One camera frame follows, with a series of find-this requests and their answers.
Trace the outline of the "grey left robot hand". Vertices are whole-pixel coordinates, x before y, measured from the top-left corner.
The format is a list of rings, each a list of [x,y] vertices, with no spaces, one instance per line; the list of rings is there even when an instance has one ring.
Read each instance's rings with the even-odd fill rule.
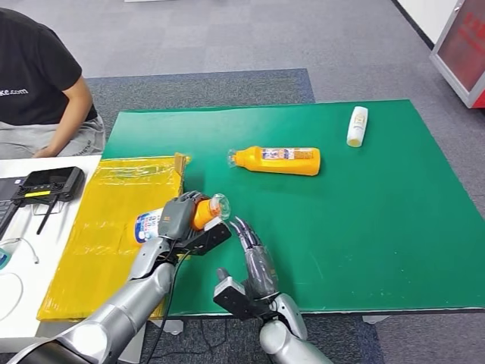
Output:
[[[158,225],[158,236],[169,240],[185,240],[192,226],[198,205],[209,197],[197,190],[170,199],[162,209]]]

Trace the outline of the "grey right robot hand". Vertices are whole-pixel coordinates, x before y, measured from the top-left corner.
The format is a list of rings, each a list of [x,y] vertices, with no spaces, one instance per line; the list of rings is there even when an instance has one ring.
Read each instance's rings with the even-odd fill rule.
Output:
[[[278,277],[267,248],[245,220],[235,216],[230,221],[243,247],[247,270],[247,285],[255,300],[266,299],[279,292]]]

